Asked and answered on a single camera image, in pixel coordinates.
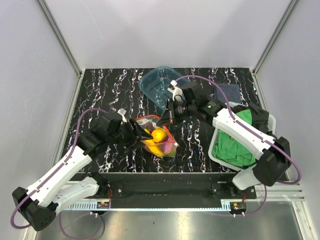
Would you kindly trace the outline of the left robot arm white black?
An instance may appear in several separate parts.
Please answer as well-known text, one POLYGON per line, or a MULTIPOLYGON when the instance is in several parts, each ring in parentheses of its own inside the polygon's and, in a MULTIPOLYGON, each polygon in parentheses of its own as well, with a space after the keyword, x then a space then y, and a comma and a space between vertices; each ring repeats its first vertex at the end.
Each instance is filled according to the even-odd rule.
POLYGON ((12 192, 15 209, 10 224, 13 228, 20 228, 14 221, 17 213, 28 222, 28 227, 41 231, 70 205, 87 197, 105 197, 108 180, 97 172, 73 186, 64 188, 64 185, 110 145, 136 149, 152 139, 134 118, 126 119, 120 111, 101 110, 100 113, 89 129, 76 132, 71 148, 43 177, 27 188, 17 187, 12 192))

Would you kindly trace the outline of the aluminium frame post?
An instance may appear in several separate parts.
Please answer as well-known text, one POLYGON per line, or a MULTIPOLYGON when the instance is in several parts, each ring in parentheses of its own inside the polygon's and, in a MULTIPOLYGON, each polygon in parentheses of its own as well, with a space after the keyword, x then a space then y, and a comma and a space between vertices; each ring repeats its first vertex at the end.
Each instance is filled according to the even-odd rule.
POLYGON ((79 77, 82 74, 82 69, 79 67, 74 55, 72 54, 65 38, 62 35, 62 32, 45 0, 36 0, 41 12, 43 13, 46 21, 48 22, 49 27, 51 28, 55 38, 57 39, 62 51, 64 52, 65 57, 70 63, 73 71, 79 77))
POLYGON ((290 0, 282 17, 280 18, 275 30, 273 31, 266 47, 264 48, 260 58, 258 59, 255 67, 252 69, 252 72, 256 75, 261 69, 262 65, 266 61, 268 55, 276 44, 278 38, 280 37, 282 31, 284 30, 286 24, 289 22, 291 15, 294 13, 296 7, 300 3, 300 0, 290 0))

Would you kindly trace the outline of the orange fake fruit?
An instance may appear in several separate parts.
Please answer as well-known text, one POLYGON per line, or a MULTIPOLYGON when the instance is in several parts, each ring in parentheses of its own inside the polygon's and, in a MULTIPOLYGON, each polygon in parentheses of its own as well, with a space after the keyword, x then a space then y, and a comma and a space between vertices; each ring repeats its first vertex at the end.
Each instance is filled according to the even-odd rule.
POLYGON ((166 138, 166 131, 162 128, 156 128, 151 132, 151 136, 153 137, 154 143, 162 143, 166 138))

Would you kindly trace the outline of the black cloth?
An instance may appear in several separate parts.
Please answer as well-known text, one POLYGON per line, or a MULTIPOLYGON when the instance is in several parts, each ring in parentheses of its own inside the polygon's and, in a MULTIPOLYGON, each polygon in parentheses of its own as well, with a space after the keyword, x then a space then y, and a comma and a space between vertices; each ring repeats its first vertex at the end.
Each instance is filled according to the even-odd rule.
POLYGON ((275 136, 268 127, 269 112, 263 110, 254 103, 250 103, 248 106, 236 105, 231 110, 243 121, 253 126, 257 130, 265 133, 269 136, 275 136))

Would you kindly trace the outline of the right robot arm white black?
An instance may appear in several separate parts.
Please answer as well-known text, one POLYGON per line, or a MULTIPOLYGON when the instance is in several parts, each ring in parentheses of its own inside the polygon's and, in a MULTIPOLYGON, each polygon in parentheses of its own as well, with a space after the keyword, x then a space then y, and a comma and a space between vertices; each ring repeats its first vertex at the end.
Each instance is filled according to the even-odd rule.
POLYGON ((240 170, 227 185, 228 195, 239 198, 245 189, 258 184, 271 187, 291 166, 290 143, 284 137, 267 135, 246 123, 232 112, 228 102, 207 96, 199 83, 194 81, 178 87, 172 81, 167 90, 172 98, 166 102, 158 126, 177 125, 189 116, 222 130, 242 144, 256 159, 256 163, 240 170))

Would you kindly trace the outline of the yellow fake banana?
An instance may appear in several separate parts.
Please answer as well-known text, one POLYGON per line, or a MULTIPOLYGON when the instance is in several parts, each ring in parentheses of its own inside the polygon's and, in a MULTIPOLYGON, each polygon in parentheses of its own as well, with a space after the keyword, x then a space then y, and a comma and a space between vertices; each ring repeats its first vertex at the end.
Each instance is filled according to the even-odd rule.
MULTIPOLYGON (((151 132, 148 129, 144 129, 147 133, 151 134, 151 132)), ((161 151, 160 147, 153 141, 151 140, 146 140, 145 141, 146 146, 148 147, 149 151, 154 154, 155 156, 158 157, 163 157, 164 153, 161 151)))

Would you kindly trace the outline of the purple fake fruit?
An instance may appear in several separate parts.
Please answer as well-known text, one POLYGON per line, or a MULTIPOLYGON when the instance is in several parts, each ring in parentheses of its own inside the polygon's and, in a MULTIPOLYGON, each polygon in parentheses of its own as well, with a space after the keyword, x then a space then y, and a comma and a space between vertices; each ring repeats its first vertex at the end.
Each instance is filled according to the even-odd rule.
POLYGON ((171 141, 163 142, 161 145, 161 150, 165 155, 168 155, 175 150, 175 144, 171 141))

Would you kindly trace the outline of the teal plastic container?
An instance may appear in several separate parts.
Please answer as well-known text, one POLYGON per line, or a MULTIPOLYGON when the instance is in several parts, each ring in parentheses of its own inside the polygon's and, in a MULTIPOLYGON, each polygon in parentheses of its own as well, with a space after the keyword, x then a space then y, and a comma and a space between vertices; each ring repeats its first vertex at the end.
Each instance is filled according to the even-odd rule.
POLYGON ((162 111, 166 109, 167 100, 173 98, 168 90, 171 81, 182 75, 168 66, 160 66, 145 74, 138 82, 139 89, 162 111))

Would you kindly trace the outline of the white plastic basket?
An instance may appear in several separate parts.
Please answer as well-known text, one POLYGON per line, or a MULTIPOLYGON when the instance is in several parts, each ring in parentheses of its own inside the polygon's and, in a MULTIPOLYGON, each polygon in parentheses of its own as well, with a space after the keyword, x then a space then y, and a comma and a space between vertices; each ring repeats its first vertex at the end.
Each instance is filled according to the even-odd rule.
MULTIPOLYGON (((253 103, 246 106, 230 101, 229 106, 236 120, 263 139, 275 142, 276 119, 268 111, 253 103)), ((228 108, 224 108, 217 118, 213 121, 215 130, 208 150, 209 158, 237 172, 255 166, 263 149, 269 149, 270 145, 234 122, 228 108)))

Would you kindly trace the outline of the left aluminium frame post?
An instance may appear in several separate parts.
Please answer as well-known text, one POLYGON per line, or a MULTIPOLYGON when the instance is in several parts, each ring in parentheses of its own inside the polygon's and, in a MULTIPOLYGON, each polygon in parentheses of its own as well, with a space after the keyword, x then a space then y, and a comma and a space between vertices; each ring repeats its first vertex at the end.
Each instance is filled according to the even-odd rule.
POLYGON ((79 67, 74 55, 72 54, 65 38, 62 35, 62 32, 45 0, 36 0, 41 12, 43 13, 46 21, 48 22, 49 27, 51 28, 55 38, 57 39, 62 51, 64 52, 65 57, 70 63, 73 71, 79 77, 82 74, 82 69, 79 67))

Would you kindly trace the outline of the navy folded cloth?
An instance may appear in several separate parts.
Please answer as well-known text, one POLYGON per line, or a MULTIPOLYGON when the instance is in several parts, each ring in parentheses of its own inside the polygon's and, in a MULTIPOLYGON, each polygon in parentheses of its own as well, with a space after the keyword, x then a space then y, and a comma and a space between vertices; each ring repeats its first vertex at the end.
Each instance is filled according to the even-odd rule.
MULTIPOLYGON (((240 94, 240 87, 237 84, 218 84, 218 86, 224 92, 227 100, 229 102, 234 103, 242 103, 241 94, 240 94)), ((223 97, 221 91, 218 88, 214 88, 214 97, 217 98, 219 101, 226 103, 227 101, 223 97)))

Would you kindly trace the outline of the green cloth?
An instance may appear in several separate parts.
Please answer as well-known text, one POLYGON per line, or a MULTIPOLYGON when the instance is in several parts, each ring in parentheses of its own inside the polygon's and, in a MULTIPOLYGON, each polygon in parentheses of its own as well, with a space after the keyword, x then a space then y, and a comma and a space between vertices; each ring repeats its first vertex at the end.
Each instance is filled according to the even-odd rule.
POLYGON ((249 167, 256 162, 256 158, 241 143, 222 130, 218 130, 218 140, 215 142, 211 154, 214 158, 237 167, 249 167))

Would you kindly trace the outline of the right aluminium frame post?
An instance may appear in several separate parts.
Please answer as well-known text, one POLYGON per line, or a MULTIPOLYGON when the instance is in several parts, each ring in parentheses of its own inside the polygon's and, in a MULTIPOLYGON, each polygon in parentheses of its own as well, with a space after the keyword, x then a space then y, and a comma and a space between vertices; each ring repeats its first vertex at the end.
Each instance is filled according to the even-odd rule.
POLYGON ((278 38, 280 37, 282 31, 284 30, 286 24, 289 22, 291 15, 294 13, 296 7, 300 3, 300 0, 290 0, 282 17, 280 18, 275 30, 273 31, 266 47, 264 48, 260 58, 258 59, 255 67, 252 69, 252 72, 256 75, 261 69, 262 65, 266 61, 268 55, 276 44, 278 38))

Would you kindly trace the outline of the clear zip top bag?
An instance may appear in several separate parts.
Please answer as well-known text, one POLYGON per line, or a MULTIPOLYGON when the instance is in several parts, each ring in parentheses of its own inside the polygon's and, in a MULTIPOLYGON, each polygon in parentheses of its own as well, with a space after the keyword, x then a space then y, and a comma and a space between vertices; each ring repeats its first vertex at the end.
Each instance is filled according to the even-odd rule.
POLYGON ((179 144, 166 126, 157 126, 159 116, 146 115, 135 120, 152 137, 142 141, 147 152, 160 158, 173 158, 176 155, 179 144))

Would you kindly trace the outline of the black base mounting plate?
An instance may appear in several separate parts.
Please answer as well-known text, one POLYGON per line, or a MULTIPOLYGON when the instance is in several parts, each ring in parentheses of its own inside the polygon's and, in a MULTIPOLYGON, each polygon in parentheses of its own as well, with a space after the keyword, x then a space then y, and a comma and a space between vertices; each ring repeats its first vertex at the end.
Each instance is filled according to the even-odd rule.
POLYGON ((234 173, 102 173, 112 209, 178 210, 222 207, 222 200, 255 200, 254 186, 239 190, 234 173))

